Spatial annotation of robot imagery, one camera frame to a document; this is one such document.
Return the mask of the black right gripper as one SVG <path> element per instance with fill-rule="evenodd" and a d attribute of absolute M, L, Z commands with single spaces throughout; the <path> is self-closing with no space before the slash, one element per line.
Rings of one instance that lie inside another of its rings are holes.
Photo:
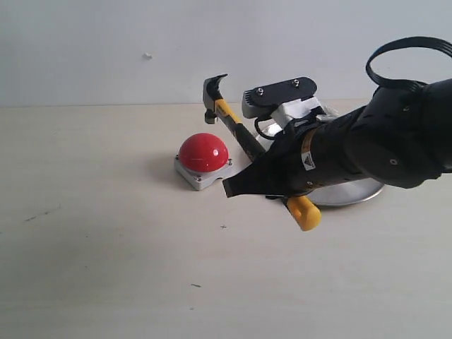
<path fill-rule="evenodd" d="M 222 181 L 226 197 L 300 196 L 363 179 L 364 173 L 352 154 L 358 125 L 358 116 L 288 124 L 273 135 L 269 155 L 254 141 L 244 149 L 250 164 Z"/>

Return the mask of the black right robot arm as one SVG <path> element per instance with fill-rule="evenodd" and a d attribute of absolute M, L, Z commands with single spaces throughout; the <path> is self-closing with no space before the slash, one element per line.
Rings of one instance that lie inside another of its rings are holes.
<path fill-rule="evenodd" d="M 415 91 L 378 88 L 330 122 L 290 124 L 270 148 L 223 183 L 229 197 L 301 196 L 363 179 L 404 189 L 451 171 L 451 81 Z"/>

